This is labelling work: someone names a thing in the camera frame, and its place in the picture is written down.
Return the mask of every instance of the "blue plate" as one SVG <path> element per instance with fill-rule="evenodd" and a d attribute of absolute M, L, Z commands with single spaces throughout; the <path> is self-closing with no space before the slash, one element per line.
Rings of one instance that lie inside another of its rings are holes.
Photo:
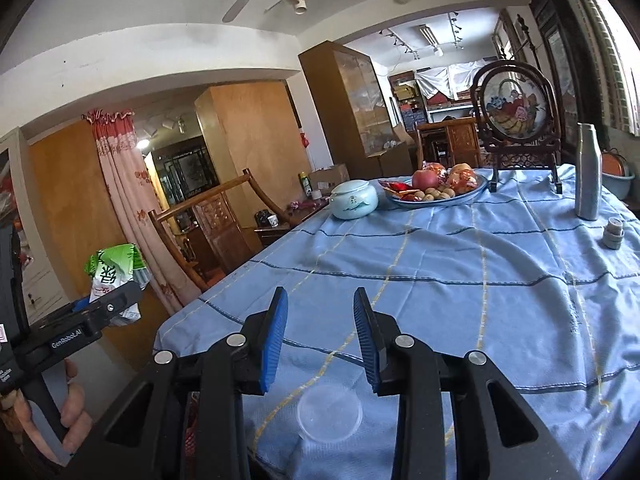
<path fill-rule="evenodd" d="M 432 200 L 431 202 L 407 202 L 405 200 L 400 200 L 399 198 L 393 197 L 391 193 L 389 193 L 386 189 L 385 194 L 389 202 L 398 204 L 400 207 L 404 207 L 405 209 L 422 209 L 423 207 L 471 204 L 478 200 L 478 197 L 482 194 L 482 192 L 489 184 L 489 181 L 480 174 L 476 173 L 476 178 L 478 179 L 478 187 L 476 187 L 473 191 L 469 191 L 464 195 L 455 196 L 453 198 L 445 198 L 443 200 Z M 401 180 L 400 182 L 411 184 L 411 179 L 406 178 L 404 180 Z"/>

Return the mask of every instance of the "finger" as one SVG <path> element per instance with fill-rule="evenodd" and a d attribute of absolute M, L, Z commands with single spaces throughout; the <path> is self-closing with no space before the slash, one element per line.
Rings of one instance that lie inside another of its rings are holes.
<path fill-rule="evenodd" d="M 76 375 L 78 375 L 78 365 L 70 359 L 65 359 L 65 370 L 66 376 L 69 379 L 73 379 Z"/>
<path fill-rule="evenodd" d="M 76 423 L 69 428 L 65 439 L 62 441 L 62 449 L 68 453 L 75 453 L 89 435 L 94 422 L 87 412 L 82 412 Z"/>
<path fill-rule="evenodd" d="M 60 411 L 60 422 L 65 428 L 71 428 L 84 410 L 84 390 L 80 384 L 69 384 L 69 393 Z"/>
<path fill-rule="evenodd" d="M 22 429 L 29 437 L 29 440 L 33 442 L 33 445 L 49 460 L 58 463 L 56 455 L 45 442 L 40 431 L 38 431 L 38 428 L 36 428 L 36 425 L 31 420 L 31 407 L 24 398 L 22 392 L 18 392 L 18 396 L 14 403 L 14 410 L 18 420 L 20 420 L 20 423 L 22 424 Z"/>

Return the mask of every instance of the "metal bolt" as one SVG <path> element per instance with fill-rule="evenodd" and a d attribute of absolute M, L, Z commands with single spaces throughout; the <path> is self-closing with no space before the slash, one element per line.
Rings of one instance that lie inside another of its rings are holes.
<path fill-rule="evenodd" d="M 469 360 L 475 365 L 483 365 L 486 362 L 486 355 L 482 352 L 474 351 L 469 354 Z"/>
<path fill-rule="evenodd" d="M 166 365 L 169 364 L 173 358 L 174 355 L 171 352 L 168 350 L 162 350 L 155 355 L 154 361 L 159 365 Z"/>
<path fill-rule="evenodd" d="M 402 334 L 396 337 L 396 344 L 400 348 L 411 348 L 414 345 L 414 343 L 415 343 L 414 338 L 411 337 L 410 335 Z"/>
<path fill-rule="evenodd" d="M 226 344 L 229 346 L 242 346 L 246 343 L 246 338 L 242 334 L 232 334 L 226 338 Z"/>

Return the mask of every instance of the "tablecloth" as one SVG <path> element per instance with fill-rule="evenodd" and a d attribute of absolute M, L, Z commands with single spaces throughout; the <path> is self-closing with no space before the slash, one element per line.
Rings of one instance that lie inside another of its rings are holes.
<path fill-rule="evenodd" d="M 488 170 L 478 170 L 490 176 Z M 437 352 L 482 349 L 536 410 L 584 479 L 599 478 L 640 420 L 640 230 L 603 190 L 600 217 L 574 214 L 575 169 L 563 195 L 546 171 L 502 171 L 496 193 L 471 205 L 388 208 L 354 221 L 319 212 L 164 323 L 156 348 L 202 352 L 267 309 L 278 285 L 289 320 L 276 380 L 243 398 L 247 443 L 276 476 L 390 478 L 397 397 L 366 381 L 353 293 Z M 601 243 L 610 216 L 625 221 L 620 250 Z M 352 388 L 359 430 L 340 444 L 302 439 L 300 393 L 316 383 Z M 454 478 L 448 396 L 447 477 Z"/>

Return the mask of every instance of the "pink curtain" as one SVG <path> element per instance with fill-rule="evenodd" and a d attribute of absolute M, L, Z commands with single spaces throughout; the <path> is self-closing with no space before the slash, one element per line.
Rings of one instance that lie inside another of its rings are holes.
<path fill-rule="evenodd" d="M 182 271 L 162 243 L 147 212 L 161 207 L 136 148 L 131 116 L 124 110 L 89 112 L 104 181 L 127 242 L 136 244 L 152 274 L 151 285 L 169 314 L 175 314 L 200 295 L 200 289 Z"/>

